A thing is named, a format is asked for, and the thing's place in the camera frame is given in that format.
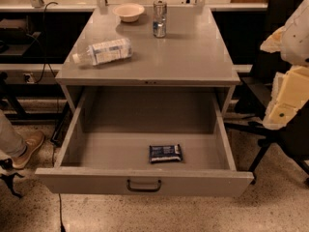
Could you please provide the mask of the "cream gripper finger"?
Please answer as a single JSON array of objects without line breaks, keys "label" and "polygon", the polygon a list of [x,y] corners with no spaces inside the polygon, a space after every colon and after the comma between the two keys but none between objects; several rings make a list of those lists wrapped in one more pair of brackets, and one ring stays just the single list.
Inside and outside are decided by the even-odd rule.
[{"label": "cream gripper finger", "polygon": [[285,27],[279,27],[262,42],[260,49],[268,53],[281,52],[283,50],[282,35],[284,32]]},{"label": "cream gripper finger", "polygon": [[286,127],[308,101],[308,68],[292,66],[286,73],[278,72],[273,79],[271,101],[267,106],[263,126],[270,130]]}]

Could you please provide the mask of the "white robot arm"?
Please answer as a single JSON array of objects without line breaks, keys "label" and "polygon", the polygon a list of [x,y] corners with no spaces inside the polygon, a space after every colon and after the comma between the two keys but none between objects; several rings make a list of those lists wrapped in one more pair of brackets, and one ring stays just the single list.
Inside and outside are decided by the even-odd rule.
[{"label": "white robot arm", "polygon": [[263,119],[265,128],[280,130],[309,101],[309,0],[303,0],[285,25],[263,41],[260,49],[279,52],[281,59],[292,65],[285,73],[275,75]]}]

